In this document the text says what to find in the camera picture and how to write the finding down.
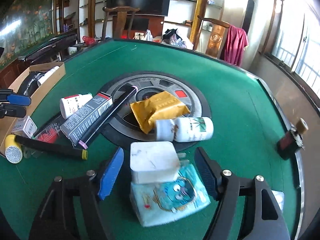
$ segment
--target cartoon fish print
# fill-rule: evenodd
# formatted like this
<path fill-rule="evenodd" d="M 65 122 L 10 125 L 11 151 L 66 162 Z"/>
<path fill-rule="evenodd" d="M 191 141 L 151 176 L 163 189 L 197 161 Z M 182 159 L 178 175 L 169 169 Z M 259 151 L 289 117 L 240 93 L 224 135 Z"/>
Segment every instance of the cartoon fish print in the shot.
<path fill-rule="evenodd" d="M 196 199 L 196 191 L 190 180 L 179 177 L 174 182 L 160 184 L 154 190 L 155 199 L 163 210 L 176 212 Z"/>

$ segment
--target window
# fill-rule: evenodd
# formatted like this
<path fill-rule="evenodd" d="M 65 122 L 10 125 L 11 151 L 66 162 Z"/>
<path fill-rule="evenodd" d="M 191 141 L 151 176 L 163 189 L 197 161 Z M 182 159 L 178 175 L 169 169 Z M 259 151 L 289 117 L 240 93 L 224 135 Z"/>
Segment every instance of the window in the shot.
<path fill-rule="evenodd" d="M 320 24 L 303 0 L 281 0 L 272 55 L 297 73 L 320 98 Z"/>
<path fill-rule="evenodd" d="M 311 11 L 306 12 L 306 22 L 307 34 L 295 72 L 320 97 L 320 25 Z"/>

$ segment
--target metal screw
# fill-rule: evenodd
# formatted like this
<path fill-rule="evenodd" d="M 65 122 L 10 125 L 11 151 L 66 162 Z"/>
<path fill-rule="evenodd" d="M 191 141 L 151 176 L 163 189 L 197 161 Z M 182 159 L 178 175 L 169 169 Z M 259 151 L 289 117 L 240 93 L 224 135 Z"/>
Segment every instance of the metal screw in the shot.
<path fill-rule="evenodd" d="M 225 176 L 231 176 L 231 174 L 232 174 L 231 171 L 229 171 L 229 170 L 223 170 L 222 173 Z"/>
<path fill-rule="evenodd" d="M 91 176 L 93 176 L 94 174 L 96 174 L 96 172 L 95 172 L 94 170 L 88 170 L 86 174 L 87 174 L 87 176 L 90 176 L 90 177 L 91 177 Z"/>
<path fill-rule="evenodd" d="M 262 177 L 261 175 L 257 175 L 256 179 L 257 181 L 264 181 L 264 177 Z"/>
<path fill-rule="evenodd" d="M 62 181 L 62 177 L 61 176 L 57 176 L 57 177 L 54 178 L 54 181 L 55 182 Z"/>

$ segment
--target white pill bottle with green label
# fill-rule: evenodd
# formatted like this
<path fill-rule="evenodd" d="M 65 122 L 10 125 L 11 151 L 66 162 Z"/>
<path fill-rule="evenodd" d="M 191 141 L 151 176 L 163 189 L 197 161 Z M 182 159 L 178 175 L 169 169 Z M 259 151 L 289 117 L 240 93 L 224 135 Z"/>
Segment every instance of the white pill bottle with green label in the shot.
<path fill-rule="evenodd" d="M 209 117 L 178 117 L 156 120 L 157 141 L 193 142 L 209 140 L 213 123 Z"/>

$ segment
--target mahjong table center dial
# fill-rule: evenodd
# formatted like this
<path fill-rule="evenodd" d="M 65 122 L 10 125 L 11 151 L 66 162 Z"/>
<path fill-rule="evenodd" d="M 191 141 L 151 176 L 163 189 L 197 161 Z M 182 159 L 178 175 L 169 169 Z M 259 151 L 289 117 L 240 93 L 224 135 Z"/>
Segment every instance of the mahjong table center dial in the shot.
<path fill-rule="evenodd" d="M 207 100 L 199 89 L 188 84 L 186 81 L 163 72 L 139 71 L 126 73 L 106 83 L 99 91 L 112 96 L 113 101 L 119 98 L 130 86 L 137 86 L 137 93 L 129 103 L 121 108 L 119 113 L 107 124 L 102 134 L 112 143 L 129 150 L 132 142 L 155 141 L 155 132 L 145 134 L 141 131 L 135 119 L 130 104 L 142 101 L 151 96 L 167 91 L 182 101 L 190 110 L 185 117 L 211 118 L 211 110 Z M 183 151 L 197 142 L 178 143 L 173 142 L 177 152 Z"/>

